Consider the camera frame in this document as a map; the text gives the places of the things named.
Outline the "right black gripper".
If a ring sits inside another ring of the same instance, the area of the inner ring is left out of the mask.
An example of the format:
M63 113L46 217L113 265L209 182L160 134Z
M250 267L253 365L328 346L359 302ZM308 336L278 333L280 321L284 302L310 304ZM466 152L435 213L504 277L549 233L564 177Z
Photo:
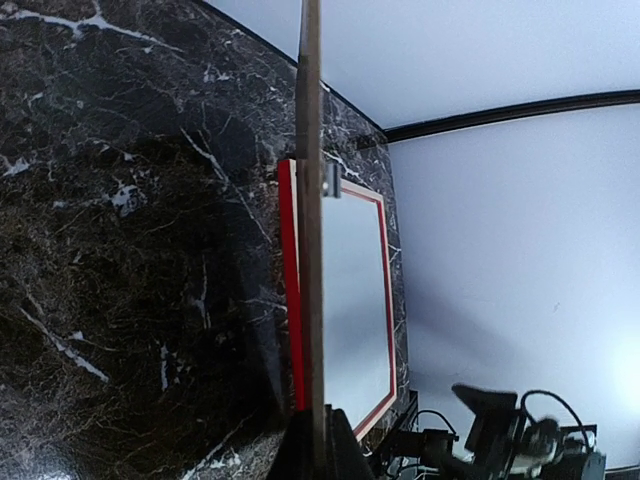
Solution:
M460 440L452 424L421 432L399 430L391 440L391 479L603 479L606 455L597 450L597 427L582 422L561 396L534 389L514 392L482 390L457 383L456 397L473 414L464 448L465 460L453 452ZM550 416L534 417L527 400L545 396L572 417L562 426Z

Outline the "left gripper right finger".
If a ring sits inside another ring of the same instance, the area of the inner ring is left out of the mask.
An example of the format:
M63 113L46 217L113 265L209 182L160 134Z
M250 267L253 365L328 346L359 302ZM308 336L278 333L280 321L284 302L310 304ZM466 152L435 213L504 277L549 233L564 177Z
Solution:
M326 478L374 480L375 476L342 409L325 406Z

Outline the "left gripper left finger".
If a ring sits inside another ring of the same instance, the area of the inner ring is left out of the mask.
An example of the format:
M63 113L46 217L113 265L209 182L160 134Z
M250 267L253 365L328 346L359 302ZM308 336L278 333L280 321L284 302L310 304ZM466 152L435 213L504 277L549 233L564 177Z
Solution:
M313 475L312 412L298 411L282 438L267 480L310 480Z

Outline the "brown backing board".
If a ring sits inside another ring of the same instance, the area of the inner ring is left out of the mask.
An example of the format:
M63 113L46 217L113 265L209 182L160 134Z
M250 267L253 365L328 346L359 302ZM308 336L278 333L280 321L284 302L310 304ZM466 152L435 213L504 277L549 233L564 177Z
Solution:
M305 401L312 412L312 445L317 457L325 453L320 33L320 3L304 1L295 95L296 176Z

